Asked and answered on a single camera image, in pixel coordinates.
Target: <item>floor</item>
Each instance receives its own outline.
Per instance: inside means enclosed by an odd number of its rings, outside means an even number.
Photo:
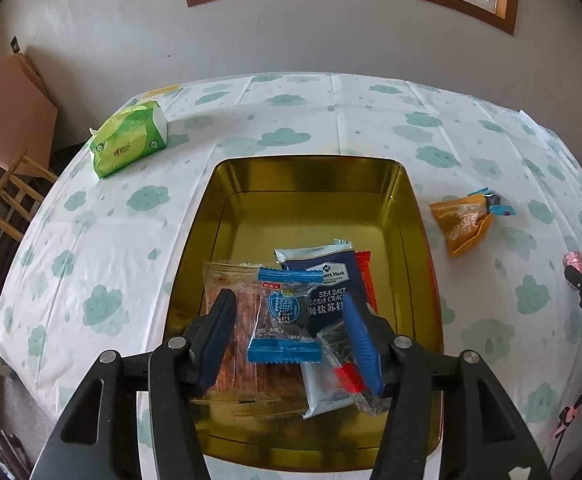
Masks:
[[[31,465],[35,464],[53,427],[53,421],[20,381],[0,377],[0,429],[20,439]]]

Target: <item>golden tray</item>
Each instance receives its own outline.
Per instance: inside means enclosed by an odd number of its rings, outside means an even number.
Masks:
[[[433,264],[406,171],[394,160],[340,155],[238,158],[215,167],[174,281],[165,340],[204,312],[203,262],[270,262],[276,248],[326,245],[334,238],[371,251],[379,314],[393,329],[441,352]],[[441,432],[435,399],[429,452]],[[355,406],[308,420],[234,418],[231,405],[221,402],[191,407],[205,454],[304,472],[371,468],[386,421],[386,415],[365,415]]]

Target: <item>blue circle logo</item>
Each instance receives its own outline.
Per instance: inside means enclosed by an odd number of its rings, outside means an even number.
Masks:
[[[290,290],[273,292],[269,296],[269,312],[280,323],[293,323],[300,316],[300,302]]]

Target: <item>green tissue package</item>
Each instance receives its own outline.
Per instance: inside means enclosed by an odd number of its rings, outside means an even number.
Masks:
[[[95,173],[103,178],[166,145],[167,119],[156,101],[147,101],[107,119],[89,148]]]

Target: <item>pink cloth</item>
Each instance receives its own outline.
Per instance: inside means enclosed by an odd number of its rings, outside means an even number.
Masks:
[[[26,145],[27,156],[48,168],[57,114],[42,79],[23,54],[3,59],[0,62],[0,167],[7,170]],[[39,175],[25,165],[18,169],[18,174]]]

